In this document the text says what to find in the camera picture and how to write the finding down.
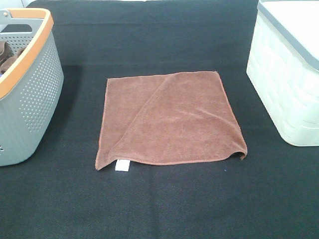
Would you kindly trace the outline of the black table cloth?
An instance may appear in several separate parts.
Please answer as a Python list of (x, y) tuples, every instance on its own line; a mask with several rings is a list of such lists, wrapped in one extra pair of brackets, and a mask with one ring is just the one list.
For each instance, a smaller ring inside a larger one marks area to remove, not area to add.
[[(316, 239), (319, 149), (279, 136), (246, 74), (255, 0), (36, 0), (63, 66), (35, 154), (0, 169), (3, 239)], [(95, 157), (108, 78), (217, 71), (248, 146), (219, 162)]]

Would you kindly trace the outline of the brown towels inside grey basket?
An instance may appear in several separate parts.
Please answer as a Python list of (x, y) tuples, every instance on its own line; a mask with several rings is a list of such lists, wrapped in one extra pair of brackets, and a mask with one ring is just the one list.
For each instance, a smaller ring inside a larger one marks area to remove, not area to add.
[(9, 67), (22, 54), (25, 47), (18, 49), (17, 53), (12, 55), (10, 47), (6, 41), (0, 42), (0, 75), (2, 76)]

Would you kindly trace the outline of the grey perforated basket orange rim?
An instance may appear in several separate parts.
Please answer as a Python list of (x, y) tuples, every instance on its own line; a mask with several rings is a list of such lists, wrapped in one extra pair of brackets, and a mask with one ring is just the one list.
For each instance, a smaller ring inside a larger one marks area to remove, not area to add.
[(30, 158), (37, 149), (57, 106), (64, 75), (52, 34), (53, 18), (44, 8), (0, 11), (12, 55), (22, 54), (0, 76), (0, 164)]

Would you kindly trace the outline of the brown microfibre towel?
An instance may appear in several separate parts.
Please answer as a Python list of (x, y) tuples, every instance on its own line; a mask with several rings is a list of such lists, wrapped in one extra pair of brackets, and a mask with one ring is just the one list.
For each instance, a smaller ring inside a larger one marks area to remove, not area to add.
[(214, 71), (109, 78), (95, 168), (213, 162), (247, 145)]

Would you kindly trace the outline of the white plastic basket grey rim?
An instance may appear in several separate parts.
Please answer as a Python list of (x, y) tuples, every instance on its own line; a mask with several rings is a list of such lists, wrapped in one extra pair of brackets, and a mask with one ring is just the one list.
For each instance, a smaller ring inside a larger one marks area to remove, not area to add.
[(259, 1), (246, 72), (282, 139), (317, 146), (318, 1)]

